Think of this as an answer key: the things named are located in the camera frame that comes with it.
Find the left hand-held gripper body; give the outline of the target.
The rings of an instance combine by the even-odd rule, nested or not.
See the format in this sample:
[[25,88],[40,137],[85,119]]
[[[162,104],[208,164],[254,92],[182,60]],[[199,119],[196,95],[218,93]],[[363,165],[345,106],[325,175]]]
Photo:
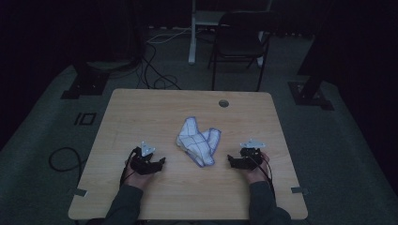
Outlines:
[[152,167],[163,167],[163,164],[158,161],[151,161],[155,151],[155,147],[141,142],[141,145],[135,147],[130,153],[130,167],[141,175],[149,174]]

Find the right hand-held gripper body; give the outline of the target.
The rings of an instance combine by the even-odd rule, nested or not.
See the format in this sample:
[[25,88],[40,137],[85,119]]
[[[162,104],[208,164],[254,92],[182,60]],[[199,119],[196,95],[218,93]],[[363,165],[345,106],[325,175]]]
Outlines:
[[240,146],[241,168],[243,170],[252,171],[262,163],[261,148],[266,146],[263,142],[249,139]]

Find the white cloth with purple edge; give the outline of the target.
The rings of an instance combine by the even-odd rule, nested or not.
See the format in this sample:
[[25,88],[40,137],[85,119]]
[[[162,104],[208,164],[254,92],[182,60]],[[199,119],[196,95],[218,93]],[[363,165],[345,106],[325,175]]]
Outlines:
[[200,131],[194,116],[185,119],[185,122],[176,136],[176,144],[199,167],[212,166],[213,158],[220,143],[222,132],[211,127]]

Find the person's left hand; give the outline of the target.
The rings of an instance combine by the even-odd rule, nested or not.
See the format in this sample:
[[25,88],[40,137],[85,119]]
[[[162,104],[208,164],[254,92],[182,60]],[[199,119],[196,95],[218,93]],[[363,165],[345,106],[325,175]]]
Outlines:
[[141,175],[130,167],[130,160],[126,162],[126,171],[123,178],[123,185],[136,187],[144,190],[145,187],[150,183],[154,174]]

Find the person's right hand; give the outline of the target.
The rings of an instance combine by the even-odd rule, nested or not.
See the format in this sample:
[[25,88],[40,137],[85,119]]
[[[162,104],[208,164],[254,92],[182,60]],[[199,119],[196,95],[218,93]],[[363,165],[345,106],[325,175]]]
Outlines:
[[246,178],[249,184],[254,184],[256,182],[263,182],[268,180],[268,162],[269,157],[266,153],[261,153],[262,156],[262,163],[259,167],[250,170],[244,170],[242,172],[243,176]]

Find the black stand base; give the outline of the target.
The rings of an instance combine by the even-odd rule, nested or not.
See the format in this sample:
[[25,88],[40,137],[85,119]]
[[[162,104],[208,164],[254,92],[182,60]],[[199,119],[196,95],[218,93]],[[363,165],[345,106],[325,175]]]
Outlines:
[[110,77],[108,72],[89,66],[86,62],[74,62],[77,73],[69,90],[63,92],[62,99],[78,99],[80,96],[101,96]]
[[324,75],[316,72],[316,67],[320,66],[323,60],[322,56],[318,56],[321,50],[319,38],[314,37],[313,43],[298,70],[298,75],[308,76],[307,81],[288,82],[288,87],[297,105],[318,106],[324,111],[333,111],[332,103],[325,98],[321,90]]

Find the black folding chair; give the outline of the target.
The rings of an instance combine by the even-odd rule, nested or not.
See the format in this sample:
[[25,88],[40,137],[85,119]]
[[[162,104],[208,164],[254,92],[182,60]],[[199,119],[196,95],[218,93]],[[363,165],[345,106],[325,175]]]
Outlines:
[[263,58],[255,88],[258,91],[264,77],[270,38],[278,31],[281,15],[275,11],[231,11],[224,13],[216,27],[211,55],[207,64],[212,68],[215,89],[218,63],[248,62],[249,68]]

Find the white desk frame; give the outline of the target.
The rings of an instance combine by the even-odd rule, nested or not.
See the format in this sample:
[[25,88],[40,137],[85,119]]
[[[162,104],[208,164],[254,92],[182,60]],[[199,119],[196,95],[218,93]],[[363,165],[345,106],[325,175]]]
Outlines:
[[188,55],[188,64],[194,65],[196,61],[196,28],[198,25],[215,26],[224,14],[218,10],[200,10],[196,8],[197,0],[191,0],[191,43]]

